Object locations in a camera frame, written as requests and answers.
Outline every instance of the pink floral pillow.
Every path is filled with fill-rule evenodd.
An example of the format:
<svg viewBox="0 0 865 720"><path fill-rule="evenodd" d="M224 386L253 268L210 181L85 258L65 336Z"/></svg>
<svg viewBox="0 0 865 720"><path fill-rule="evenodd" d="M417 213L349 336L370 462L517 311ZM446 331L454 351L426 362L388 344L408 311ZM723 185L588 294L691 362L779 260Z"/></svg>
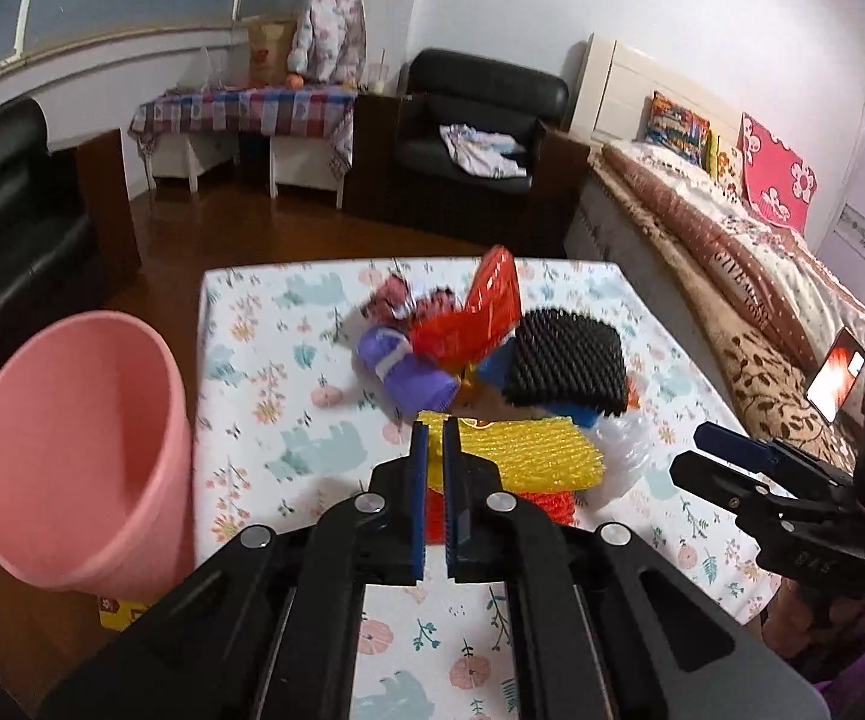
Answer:
<svg viewBox="0 0 865 720"><path fill-rule="evenodd" d="M769 130L743 114L746 191L753 212L776 227L802 233L818 185L813 169Z"/></svg>

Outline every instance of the white headboard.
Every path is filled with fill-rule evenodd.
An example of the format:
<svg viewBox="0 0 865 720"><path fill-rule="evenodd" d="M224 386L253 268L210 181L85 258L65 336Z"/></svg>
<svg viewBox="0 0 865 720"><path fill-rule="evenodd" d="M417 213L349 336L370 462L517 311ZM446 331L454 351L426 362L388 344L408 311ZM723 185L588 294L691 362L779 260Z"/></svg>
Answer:
<svg viewBox="0 0 865 720"><path fill-rule="evenodd" d="M709 119L729 143L738 143L741 111L645 53L599 35L589 39L570 135L587 143L641 138L656 90Z"/></svg>

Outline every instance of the yellow mesh packaging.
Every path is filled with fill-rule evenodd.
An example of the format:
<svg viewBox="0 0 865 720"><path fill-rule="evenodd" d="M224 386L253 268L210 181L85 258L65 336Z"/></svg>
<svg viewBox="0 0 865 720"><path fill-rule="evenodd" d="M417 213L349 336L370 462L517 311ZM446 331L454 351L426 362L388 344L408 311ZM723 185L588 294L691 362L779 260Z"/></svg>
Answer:
<svg viewBox="0 0 865 720"><path fill-rule="evenodd" d="M449 415L420 412L430 429L429 486L442 493L442 426ZM602 482L602 452L568 416L519 422L459 419L462 450L493 461L511 493L567 493Z"/></svg>

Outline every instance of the smartphone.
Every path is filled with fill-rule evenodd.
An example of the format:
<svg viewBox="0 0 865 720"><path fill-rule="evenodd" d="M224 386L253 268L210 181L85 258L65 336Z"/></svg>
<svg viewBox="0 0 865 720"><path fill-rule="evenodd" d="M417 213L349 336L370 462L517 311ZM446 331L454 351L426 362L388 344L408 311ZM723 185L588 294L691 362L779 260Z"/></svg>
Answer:
<svg viewBox="0 0 865 720"><path fill-rule="evenodd" d="M806 390L806 400L832 424L865 365L865 349L846 328L839 330L819 372Z"/></svg>

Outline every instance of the silver screw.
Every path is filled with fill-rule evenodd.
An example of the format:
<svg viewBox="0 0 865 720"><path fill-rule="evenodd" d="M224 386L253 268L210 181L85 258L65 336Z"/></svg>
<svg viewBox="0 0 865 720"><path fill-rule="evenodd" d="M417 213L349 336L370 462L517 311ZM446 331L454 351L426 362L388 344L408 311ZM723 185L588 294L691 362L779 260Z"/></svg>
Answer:
<svg viewBox="0 0 865 720"><path fill-rule="evenodd" d="M250 525L239 534L239 543L247 549L262 549L272 541L272 531L265 525Z"/></svg>
<svg viewBox="0 0 865 720"><path fill-rule="evenodd" d="M509 493L490 493L486 505L493 512L511 512L516 508L516 496Z"/></svg>
<svg viewBox="0 0 865 720"><path fill-rule="evenodd" d="M632 533L629 533L626 525L620 525L618 522L610 522L608 525L603 525L602 531L599 531L599 537L614 547L624 547L629 541L632 541Z"/></svg>
<svg viewBox="0 0 865 720"><path fill-rule="evenodd" d="M356 497L356 508L363 514L378 514L386 507L386 498L378 493L362 493Z"/></svg>

